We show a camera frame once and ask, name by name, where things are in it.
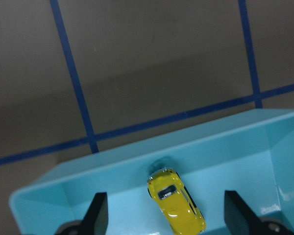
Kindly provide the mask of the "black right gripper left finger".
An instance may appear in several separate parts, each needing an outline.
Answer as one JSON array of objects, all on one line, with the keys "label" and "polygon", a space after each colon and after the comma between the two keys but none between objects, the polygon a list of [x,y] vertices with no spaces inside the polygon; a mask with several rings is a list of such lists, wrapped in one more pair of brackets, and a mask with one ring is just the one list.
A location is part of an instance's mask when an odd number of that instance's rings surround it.
[{"label": "black right gripper left finger", "polygon": [[108,227],[108,198],[106,192],[95,194],[82,222],[79,235],[105,235]]}]

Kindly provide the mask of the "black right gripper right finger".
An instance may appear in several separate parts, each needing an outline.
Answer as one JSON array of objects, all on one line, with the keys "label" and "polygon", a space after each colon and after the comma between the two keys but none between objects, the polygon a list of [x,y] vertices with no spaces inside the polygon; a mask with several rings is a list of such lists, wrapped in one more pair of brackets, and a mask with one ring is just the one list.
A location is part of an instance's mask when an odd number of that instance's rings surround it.
[{"label": "black right gripper right finger", "polygon": [[232,235],[261,235],[261,220],[234,190],[224,192],[224,221]]}]

